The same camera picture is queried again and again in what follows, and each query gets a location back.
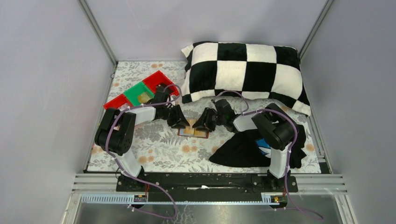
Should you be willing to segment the green plastic bin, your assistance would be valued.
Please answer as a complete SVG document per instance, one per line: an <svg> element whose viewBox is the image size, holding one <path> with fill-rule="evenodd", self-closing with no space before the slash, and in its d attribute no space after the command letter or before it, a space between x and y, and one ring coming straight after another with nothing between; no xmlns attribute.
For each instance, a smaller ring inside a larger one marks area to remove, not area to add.
<svg viewBox="0 0 396 224"><path fill-rule="evenodd" d="M124 91L123 94L129 99L133 106L137 106L140 105L137 96L143 92L148 92L154 96L154 93L143 82L133 85L131 88Z"/></svg>

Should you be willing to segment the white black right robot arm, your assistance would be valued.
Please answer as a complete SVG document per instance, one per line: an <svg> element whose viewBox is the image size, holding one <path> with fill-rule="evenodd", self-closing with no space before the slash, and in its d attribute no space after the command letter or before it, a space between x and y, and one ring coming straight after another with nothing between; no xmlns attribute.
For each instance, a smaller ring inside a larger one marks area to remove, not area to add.
<svg viewBox="0 0 396 224"><path fill-rule="evenodd" d="M213 132L217 126L223 126L234 135L209 160L235 168L268 167L269 189L274 192L284 189L291 150L299 132L291 117L276 104L246 114L236 114L225 99L215 101L214 106L205 108L192 127Z"/></svg>

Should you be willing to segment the black shirt blue white print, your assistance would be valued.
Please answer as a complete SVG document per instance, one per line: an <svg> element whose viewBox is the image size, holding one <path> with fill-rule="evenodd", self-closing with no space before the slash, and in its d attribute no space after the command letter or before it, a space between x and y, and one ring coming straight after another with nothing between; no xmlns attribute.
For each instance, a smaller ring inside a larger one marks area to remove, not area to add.
<svg viewBox="0 0 396 224"><path fill-rule="evenodd" d="M306 141L305 128L303 125L297 125L297 130L297 141L290 155L290 168L301 168L302 159L306 157L303 151ZM270 158L261 153L256 143L260 137L256 129L236 133L209 158L209 161L235 168L268 167Z"/></svg>

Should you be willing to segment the floral patterned table mat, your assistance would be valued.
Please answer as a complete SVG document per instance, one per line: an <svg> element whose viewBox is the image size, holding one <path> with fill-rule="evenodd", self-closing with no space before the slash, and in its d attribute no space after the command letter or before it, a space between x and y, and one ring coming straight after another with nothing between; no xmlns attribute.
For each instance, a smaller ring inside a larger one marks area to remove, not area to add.
<svg viewBox="0 0 396 224"><path fill-rule="evenodd" d="M107 101L129 89L135 84L161 71L173 83L181 85L184 82L186 62L119 62L113 85ZM246 104L239 97L221 97L227 99L236 113L246 109ZM205 107L214 107L211 98L181 104L181 109L187 119L198 119ZM271 99L247 100L249 110L253 111L276 103L296 123L304 126L306 141L302 149L306 157L302 159L301 168L292 169L293 173L321 173L320 165L310 133L307 117L294 112L281 103ZM165 120L155 120L142 123L135 128L132 152L146 172L192 172L192 173L266 173L267 168L231 168L211 163L208 159L234 133L228 132L223 126L217 126L207 139L178 136L177 129L171 129ZM115 172L117 164L99 146L94 145L87 165L87 172Z"/></svg>

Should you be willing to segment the red bin with cards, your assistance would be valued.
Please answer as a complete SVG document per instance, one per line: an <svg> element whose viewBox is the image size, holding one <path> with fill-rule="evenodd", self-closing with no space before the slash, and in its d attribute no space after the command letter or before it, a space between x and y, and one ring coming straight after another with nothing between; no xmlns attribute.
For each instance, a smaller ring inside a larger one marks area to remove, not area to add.
<svg viewBox="0 0 396 224"><path fill-rule="evenodd" d="M132 106L132 103L123 93L103 105L106 110L108 108L125 109Z"/></svg>

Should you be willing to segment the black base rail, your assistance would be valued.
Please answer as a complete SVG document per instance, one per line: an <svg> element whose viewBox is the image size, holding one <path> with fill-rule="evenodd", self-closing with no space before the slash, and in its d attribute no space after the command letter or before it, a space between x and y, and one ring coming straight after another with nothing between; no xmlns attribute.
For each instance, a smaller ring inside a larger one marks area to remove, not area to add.
<svg viewBox="0 0 396 224"><path fill-rule="evenodd" d="M284 181L257 174L144 173L139 178L155 186L120 175L117 192L141 192L149 202L259 202L263 193L282 196Z"/></svg>

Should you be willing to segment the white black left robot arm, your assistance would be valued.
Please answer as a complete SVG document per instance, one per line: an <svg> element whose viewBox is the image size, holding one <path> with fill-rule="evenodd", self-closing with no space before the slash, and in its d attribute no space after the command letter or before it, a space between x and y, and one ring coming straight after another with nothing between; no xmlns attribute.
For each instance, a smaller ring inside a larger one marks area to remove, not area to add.
<svg viewBox="0 0 396 224"><path fill-rule="evenodd" d="M170 128L184 129L190 124L179 105L173 105L170 94L159 90L147 104L120 110L108 108L96 131L94 143L106 151L116 162L127 186L134 192L144 188L143 167L131 151L134 129L144 122L163 119Z"/></svg>

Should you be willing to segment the black white checkered pillow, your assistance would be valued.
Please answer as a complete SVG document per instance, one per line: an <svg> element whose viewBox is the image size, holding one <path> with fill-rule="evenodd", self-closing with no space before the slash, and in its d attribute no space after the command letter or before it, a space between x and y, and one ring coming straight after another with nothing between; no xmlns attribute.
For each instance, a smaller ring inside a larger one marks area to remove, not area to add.
<svg viewBox="0 0 396 224"><path fill-rule="evenodd" d="M288 46L237 42L196 42L182 49L187 59L182 102L222 92L246 99L273 99L311 115L299 52Z"/></svg>

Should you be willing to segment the gold credit card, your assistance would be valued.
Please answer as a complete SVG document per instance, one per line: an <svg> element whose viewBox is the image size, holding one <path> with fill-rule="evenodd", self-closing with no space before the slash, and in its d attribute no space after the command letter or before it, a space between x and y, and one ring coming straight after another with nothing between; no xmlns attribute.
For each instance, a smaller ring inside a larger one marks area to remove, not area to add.
<svg viewBox="0 0 396 224"><path fill-rule="evenodd" d="M199 131L199 130L194 130L194 136L197 138L207 138L208 132L206 131Z"/></svg>

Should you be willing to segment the brown leather card holder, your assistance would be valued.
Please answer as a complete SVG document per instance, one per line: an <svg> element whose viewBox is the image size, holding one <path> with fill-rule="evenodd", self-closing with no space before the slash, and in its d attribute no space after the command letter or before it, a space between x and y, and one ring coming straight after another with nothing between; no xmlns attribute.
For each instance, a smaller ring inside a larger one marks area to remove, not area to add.
<svg viewBox="0 0 396 224"><path fill-rule="evenodd" d="M186 127L186 128L179 129L178 132L177 132L177 135L178 136L182 136L182 137L196 138L194 136L194 130L195 129L192 127L192 125L196 122L196 120L195 119L187 119L187 120L190 123L190 126Z"/></svg>

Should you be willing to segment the yellow object in green bin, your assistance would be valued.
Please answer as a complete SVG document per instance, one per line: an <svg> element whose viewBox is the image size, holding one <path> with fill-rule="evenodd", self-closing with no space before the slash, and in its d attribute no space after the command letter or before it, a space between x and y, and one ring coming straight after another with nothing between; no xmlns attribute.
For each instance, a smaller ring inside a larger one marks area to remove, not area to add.
<svg viewBox="0 0 396 224"><path fill-rule="evenodd" d="M137 96L137 100L139 104L146 104L149 102L154 96L148 92L143 92Z"/></svg>

